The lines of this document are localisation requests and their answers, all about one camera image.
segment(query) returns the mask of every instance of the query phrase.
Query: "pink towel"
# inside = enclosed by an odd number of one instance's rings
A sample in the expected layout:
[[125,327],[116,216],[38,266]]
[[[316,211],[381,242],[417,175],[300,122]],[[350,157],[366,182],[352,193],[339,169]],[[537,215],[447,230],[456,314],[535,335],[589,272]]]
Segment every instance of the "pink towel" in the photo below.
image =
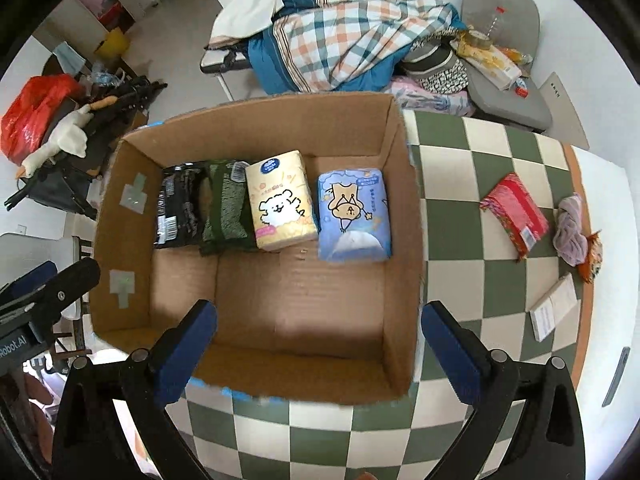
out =
[[572,267],[584,263],[587,257],[587,238],[582,234],[582,199],[577,193],[563,198],[558,204],[554,247]]

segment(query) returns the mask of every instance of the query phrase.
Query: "yellow tissue pack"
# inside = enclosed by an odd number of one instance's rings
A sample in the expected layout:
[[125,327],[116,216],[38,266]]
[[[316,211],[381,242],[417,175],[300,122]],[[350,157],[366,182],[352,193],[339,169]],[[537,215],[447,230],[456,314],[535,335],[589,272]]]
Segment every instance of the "yellow tissue pack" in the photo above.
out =
[[318,238],[309,184],[300,152],[287,152],[246,168],[249,202],[259,249]]

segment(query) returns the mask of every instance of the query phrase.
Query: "white goose plush toy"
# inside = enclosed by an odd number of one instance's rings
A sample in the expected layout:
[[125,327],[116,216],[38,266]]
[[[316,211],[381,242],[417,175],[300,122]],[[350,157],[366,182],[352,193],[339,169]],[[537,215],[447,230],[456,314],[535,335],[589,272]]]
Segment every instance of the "white goose plush toy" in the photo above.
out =
[[24,158],[15,177],[31,178],[48,158],[60,151],[84,158],[86,155],[86,134],[82,129],[94,117],[91,112],[110,106],[117,100],[117,97],[109,96],[69,112],[53,128],[49,140]]

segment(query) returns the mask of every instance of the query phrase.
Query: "cartoon bear illustration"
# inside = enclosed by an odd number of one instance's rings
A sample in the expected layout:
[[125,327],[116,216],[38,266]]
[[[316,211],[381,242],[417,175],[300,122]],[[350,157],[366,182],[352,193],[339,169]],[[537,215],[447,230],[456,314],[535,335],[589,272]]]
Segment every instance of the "cartoon bear illustration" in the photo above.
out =
[[364,204],[358,199],[357,184],[331,184],[330,193],[334,197],[327,207],[340,220],[340,231],[345,232],[363,212],[365,218],[371,220],[371,213],[364,211]]
[[260,216],[262,223],[280,227],[289,222],[295,222],[305,215],[305,210],[298,210],[300,206],[299,198],[292,198],[290,189],[285,189],[282,193],[273,195],[267,200],[260,202],[258,209],[264,211]]

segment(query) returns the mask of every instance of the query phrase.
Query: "checkered tablecloth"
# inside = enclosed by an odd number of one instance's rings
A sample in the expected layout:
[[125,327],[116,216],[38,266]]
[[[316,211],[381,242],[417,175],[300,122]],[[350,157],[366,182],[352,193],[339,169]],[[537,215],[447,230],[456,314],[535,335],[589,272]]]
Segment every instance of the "checkered tablecloth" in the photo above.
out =
[[[517,263],[497,219],[478,207],[515,171],[553,226],[558,201],[573,192],[562,146],[500,124],[404,114],[412,156],[422,170],[424,300],[441,300],[490,349],[530,362],[559,355],[571,369],[579,309],[541,343],[525,313],[572,270],[556,255],[554,229]],[[581,282],[574,282],[581,298]],[[522,406],[513,405],[484,472],[499,465]],[[354,407],[238,400],[190,383],[167,411],[215,480],[350,480],[363,470],[378,480],[422,480],[470,416],[419,331],[414,383],[396,402]]]

